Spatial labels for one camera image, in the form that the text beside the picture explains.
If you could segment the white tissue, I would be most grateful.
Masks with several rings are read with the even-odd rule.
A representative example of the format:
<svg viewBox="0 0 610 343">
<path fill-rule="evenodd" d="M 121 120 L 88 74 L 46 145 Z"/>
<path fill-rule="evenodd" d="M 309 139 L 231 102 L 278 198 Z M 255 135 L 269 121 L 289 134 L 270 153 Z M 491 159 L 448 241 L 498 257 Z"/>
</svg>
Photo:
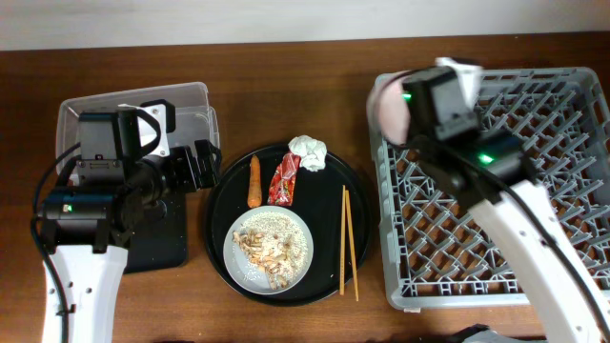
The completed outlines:
<svg viewBox="0 0 610 343">
<path fill-rule="evenodd" d="M 300 168 L 309 172 L 319 172 L 325 169 L 327 147 L 323 141 L 308 135 L 293 138 L 288 144 L 291 153 L 300 157 Z"/>
</svg>

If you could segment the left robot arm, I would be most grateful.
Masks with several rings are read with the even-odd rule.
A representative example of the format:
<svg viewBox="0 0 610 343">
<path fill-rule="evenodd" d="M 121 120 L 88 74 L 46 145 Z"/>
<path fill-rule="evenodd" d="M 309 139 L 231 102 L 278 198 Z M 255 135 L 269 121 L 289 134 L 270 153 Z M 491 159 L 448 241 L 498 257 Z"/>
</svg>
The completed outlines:
<svg viewBox="0 0 610 343">
<path fill-rule="evenodd" d="M 99 183 L 70 182 L 89 161 L 74 144 L 45 200 L 34 201 L 30 230 L 46 277 L 45 342 L 109 342 L 123 274 L 186 262 L 185 196 L 219 181 L 221 151 L 208 140 L 167 156 L 99 155 Z"/>
</svg>

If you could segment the red snack wrapper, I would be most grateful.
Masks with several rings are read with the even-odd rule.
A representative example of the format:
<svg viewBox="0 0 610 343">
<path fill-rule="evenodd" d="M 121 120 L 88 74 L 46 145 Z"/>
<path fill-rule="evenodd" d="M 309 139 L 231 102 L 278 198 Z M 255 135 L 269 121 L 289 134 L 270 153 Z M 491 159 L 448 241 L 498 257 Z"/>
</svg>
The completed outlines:
<svg viewBox="0 0 610 343">
<path fill-rule="evenodd" d="M 287 152 L 271 180 L 268 205 L 290 207 L 294 202 L 295 182 L 301 157 Z"/>
</svg>

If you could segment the pink bowl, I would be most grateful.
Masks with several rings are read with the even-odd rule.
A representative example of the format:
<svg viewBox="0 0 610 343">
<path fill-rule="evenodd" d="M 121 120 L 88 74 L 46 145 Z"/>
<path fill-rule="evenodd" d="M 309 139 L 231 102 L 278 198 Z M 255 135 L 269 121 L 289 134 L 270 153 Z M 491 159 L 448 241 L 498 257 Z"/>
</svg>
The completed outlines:
<svg viewBox="0 0 610 343">
<path fill-rule="evenodd" d="M 395 146 L 404 146 L 408 139 L 411 114 L 402 88 L 407 76 L 408 71 L 386 75 L 373 86 L 366 103 L 370 128 Z"/>
</svg>

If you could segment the wooden chopstick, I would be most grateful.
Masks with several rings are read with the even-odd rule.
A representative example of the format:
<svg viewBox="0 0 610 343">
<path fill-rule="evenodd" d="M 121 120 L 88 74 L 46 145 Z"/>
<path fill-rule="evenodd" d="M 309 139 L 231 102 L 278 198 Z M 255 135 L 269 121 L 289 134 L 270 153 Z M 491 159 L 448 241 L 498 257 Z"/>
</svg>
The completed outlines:
<svg viewBox="0 0 610 343">
<path fill-rule="evenodd" d="M 359 288 L 358 288 L 358 278 L 357 278 L 357 263 L 356 263 L 356 244 L 355 244 L 355 235 L 354 235 L 354 227 L 353 227 L 353 219 L 352 219 L 352 207 L 351 207 L 351 196 L 349 191 L 346 189 L 344 191 L 345 195 L 345 212 L 347 219 L 347 230 L 350 244 L 350 257 L 351 257 L 351 265 L 352 265 L 352 275 L 355 289 L 355 299 L 356 302 L 359 302 Z"/>
<path fill-rule="evenodd" d="M 345 185 L 342 186 L 341 191 L 341 218 L 340 218 L 340 265 L 339 265 L 339 294 L 344 295 L 345 293 L 345 231 L 346 231 L 346 195 Z"/>
</svg>

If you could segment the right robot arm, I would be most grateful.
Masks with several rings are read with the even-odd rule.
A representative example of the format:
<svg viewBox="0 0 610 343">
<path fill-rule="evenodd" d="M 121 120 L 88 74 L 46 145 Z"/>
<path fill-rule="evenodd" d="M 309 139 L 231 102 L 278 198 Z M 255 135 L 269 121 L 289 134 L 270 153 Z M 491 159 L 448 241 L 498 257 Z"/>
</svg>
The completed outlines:
<svg viewBox="0 0 610 343">
<path fill-rule="evenodd" d="M 412 142 L 423 171 L 499 249 L 550 342 L 609 339 L 609 302 L 571 245 L 521 142 L 507 131 Z"/>
</svg>

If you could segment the orange carrot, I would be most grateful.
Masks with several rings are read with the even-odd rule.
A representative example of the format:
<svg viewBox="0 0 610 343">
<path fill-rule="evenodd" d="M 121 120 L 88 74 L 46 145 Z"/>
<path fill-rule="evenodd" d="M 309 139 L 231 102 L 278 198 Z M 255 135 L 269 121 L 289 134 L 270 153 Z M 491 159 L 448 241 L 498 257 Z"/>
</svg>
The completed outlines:
<svg viewBox="0 0 610 343">
<path fill-rule="evenodd" d="M 255 154 L 252 156 L 250 163 L 250 180 L 247 204 L 251 209 L 259 207 L 262 204 L 260 162 Z"/>
</svg>

